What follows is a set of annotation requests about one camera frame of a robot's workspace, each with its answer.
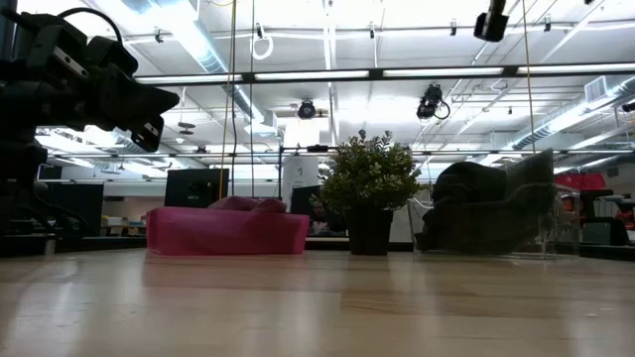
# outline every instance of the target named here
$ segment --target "air duct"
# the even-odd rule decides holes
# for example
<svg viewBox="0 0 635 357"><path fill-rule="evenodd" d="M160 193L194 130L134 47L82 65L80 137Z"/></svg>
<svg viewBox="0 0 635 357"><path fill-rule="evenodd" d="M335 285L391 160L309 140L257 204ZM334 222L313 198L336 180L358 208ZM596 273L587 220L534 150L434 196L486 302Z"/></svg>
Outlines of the air duct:
<svg viewBox="0 0 635 357"><path fill-rule="evenodd" d="M207 73L226 74L229 68L220 57L213 38L198 19L191 0L122 0L132 11L149 19L153 25L170 30L181 45L200 64ZM262 123L264 110L252 103L239 85L222 85L222 89L233 97L236 106L251 117L254 122Z"/></svg>
<svg viewBox="0 0 635 357"><path fill-rule="evenodd" d="M546 115L536 126L519 131L509 144L512 150L522 150L535 141L545 139L595 115L599 110L623 102L635 95L635 77L623 75L602 76L589 83L582 95L570 103Z"/></svg>

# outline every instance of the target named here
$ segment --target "pink bin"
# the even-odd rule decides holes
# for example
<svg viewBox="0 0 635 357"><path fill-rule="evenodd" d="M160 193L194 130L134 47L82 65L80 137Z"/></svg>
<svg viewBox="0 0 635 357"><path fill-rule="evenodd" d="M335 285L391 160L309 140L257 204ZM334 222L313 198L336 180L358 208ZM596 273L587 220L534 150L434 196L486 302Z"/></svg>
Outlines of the pink bin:
<svg viewBox="0 0 635 357"><path fill-rule="evenodd" d="M160 207L147 214L148 249L169 256L302 254L309 217Z"/></svg>

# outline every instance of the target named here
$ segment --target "ceiling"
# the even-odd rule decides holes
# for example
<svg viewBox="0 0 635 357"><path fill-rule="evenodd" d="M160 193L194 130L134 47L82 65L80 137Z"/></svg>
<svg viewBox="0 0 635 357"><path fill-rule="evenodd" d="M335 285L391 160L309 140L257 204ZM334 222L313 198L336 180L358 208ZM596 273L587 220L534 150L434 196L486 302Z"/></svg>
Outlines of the ceiling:
<svg viewBox="0 0 635 357"><path fill-rule="evenodd" d="M322 0L236 0L235 71L297 71L338 68L470 66L522 64L527 60L523 34L523 1L507 0L505 13L509 26L505 39L485 43L472 36L476 16L487 10L489 0L333 0L332 7ZM127 49L137 58L138 75L195 74L203 67L183 43L163 28L164 41L157 43L156 27L165 22L142 18L120 0L20 0L19 9L29 12L59 13L77 6L89 6L109 15L119 26ZM635 2L629 0L595 0L590 6L582 0L526 0L527 36L530 63L635 61L635 46L627 39L635 37ZM229 62L232 36L232 6L228 0L200 0L198 18L213 38L218 55ZM545 19L553 29L544 32ZM112 37L112 30L100 19L77 14L68 20L90 36ZM576 25L588 20L587 24ZM455 21L457 35L451 37L450 23ZM255 23L265 34L275 35L273 51L265 59L252 59L250 37ZM382 36L370 38L373 28ZM330 37L324 39L324 31ZM577 31L568 39L570 31ZM329 48L330 56L325 54ZM256 52L267 50L266 41L258 41ZM317 108L330 113L329 96L335 101L334 122L339 139L365 129L370 135L385 130L394 132L395 140L423 149L432 148L500 149L492 142L492 133L514 134L536 125L554 110L584 95L584 86L594 76L533 78L533 102L530 107L527 79L477 80L395 80L338 82L333 90L327 83L285 83L243 85L242 89L255 105L273 110L280 127L294 118L294 105L312 99ZM430 84L438 84L451 102L451 115L443 121L420 121L416 116L419 99ZM503 89L508 93L494 100ZM181 88L167 88L182 95ZM163 143L176 152L191 152L207 145L211 151L233 143L230 130L223 135L225 118L232 128L231 108L220 86L189 87L183 105L164 115L166 127ZM236 109L237 141L249 148L250 138L244 130L248 117ZM319 131L322 144L331 144L329 118L316 118L313 130ZM184 137L179 122L196 125L194 134ZM610 109L564 130L588 139L615 128L616 123L632 125L630 116L617 120ZM607 138L624 142L625 133ZM285 138L285 143L294 138ZM274 137L255 137L254 151L277 150Z"/></svg>

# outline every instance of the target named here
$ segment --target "wooden table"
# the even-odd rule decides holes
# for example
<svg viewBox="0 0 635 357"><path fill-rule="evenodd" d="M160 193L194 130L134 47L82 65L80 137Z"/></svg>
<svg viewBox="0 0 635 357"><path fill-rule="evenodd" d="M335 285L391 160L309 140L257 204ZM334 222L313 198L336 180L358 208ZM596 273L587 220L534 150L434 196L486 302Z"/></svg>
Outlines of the wooden table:
<svg viewBox="0 0 635 357"><path fill-rule="evenodd" d="M635 265L346 252L0 261L0 356L633 356Z"/></svg>

